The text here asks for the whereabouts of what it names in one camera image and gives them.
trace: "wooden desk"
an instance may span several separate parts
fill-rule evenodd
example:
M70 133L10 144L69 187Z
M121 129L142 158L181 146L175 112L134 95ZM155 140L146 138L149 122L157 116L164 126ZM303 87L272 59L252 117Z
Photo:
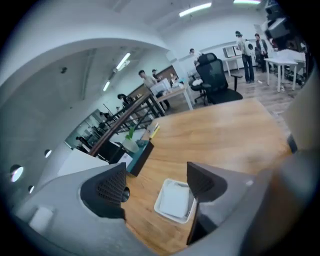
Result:
M163 95L163 96L157 98L156 101L163 102L163 101L168 100L174 96L177 96L179 94L183 94L185 97L186 103L188 104L189 109L193 110L194 108L192 107L192 103L191 103L190 96L188 95L188 93L192 98L189 85L185 85L183 88L180 88L180 87L173 88L171 92L168 92L166 95Z
M168 255L186 247L193 218L179 224L154 204L166 178L186 182L187 161L257 174L291 154L276 121L255 99L207 106L155 119L160 129L138 177L128 177L128 228L149 248Z

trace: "black office chair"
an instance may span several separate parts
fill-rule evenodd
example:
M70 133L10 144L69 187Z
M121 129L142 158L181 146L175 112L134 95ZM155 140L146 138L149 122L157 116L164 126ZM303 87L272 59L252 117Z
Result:
M206 103L207 93L206 93L205 88L202 86L202 84L200 84L200 85L192 85L193 81L194 80L190 80L189 81L189 86L190 86L191 90L200 93L200 95L194 99L194 102L197 103L198 99L202 99L203 100L203 104L206 106L207 105L207 103Z
M219 104L243 99L243 96L237 92L238 78L242 78L242 75L231 75L234 77L234 90L231 90L228 89L229 85L221 59L213 53L207 53L201 55L198 61L196 71L201 76L202 87L210 103Z

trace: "round wall lamp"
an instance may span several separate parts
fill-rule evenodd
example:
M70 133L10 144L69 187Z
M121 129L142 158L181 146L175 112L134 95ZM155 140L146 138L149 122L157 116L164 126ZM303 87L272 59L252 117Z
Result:
M24 168L18 164L14 164L10 169L11 181L16 182L22 175Z
M32 193L32 191L34 191L34 188L35 188L35 186L28 186L28 191L29 191L29 194L31 194Z
M44 151L44 157L45 158L49 157L51 152L52 152L52 150L50 150L50 149L47 149L46 151Z

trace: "wall light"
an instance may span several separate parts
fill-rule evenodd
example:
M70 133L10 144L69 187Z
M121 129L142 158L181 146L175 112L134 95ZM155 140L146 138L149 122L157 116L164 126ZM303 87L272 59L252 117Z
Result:
M205 3L205 4L201 4L201 5L198 5L198 6L195 6L195 7L192 7L188 10L184 10L182 12L179 13L179 16L182 17L182 16L185 16L185 15L188 15L190 13L194 13L196 11L199 11L199 10L202 10L202 9L205 9L205 8L209 8L211 7L211 2L208 2L208 3Z
M119 70L123 63L130 57L131 53L128 52L123 59L119 62L118 66L116 66L116 69Z
M35 188L35 186L28 186L29 194L31 194L32 191L34 191L34 188Z
M52 150L50 150L50 149L47 149L46 151L44 151L44 157L45 158L49 157L51 152L52 152Z
M24 168L18 164L14 164L10 169L11 181L16 182L22 175Z
M252 4L252 5L258 5L260 4L260 0L234 0L234 4Z
M109 85L110 85L110 81L106 82L105 86L103 87L104 92L106 91Z

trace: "white desk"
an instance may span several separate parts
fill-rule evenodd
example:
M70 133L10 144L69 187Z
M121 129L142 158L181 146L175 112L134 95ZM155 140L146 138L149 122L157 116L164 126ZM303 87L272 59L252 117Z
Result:
M236 67L239 70L237 59L242 59L242 55L237 55L237 56L234 56L234 57L222 59L222 62L225 62L226 68L228 69L229 77L231 77L231 74L230 74L230 68L229 68L229 63L228 62L234 62L235 61Z
M294 65L294 71L293 71L293 83L292 83L292 90L295 90L296 87L296 75L297 75L297 65L298 63L293 60L288 59L281 59L281 58L265 58L265 64L266 64L266 84L270 85L270 72L269 72L269 63L276 64L278 66L278 85L277 85L277 91L280 92L280 85L281 85L281 66L282 66L282 82L285 80L285 65L292 66Z
M194 100L193 100L191 92L190 92L190 87L187 84L185 84L184 87L182 87L182 88L181 87L173 88L171 92L168 92L167 94L157 98L156 101L160 103L160 102L163 102L164 100L170 99L171 97L177 96L179 94L183 94L184 95L186 103L188 104L189 109L193 110L194 108L192 107L191 101L194 102Z

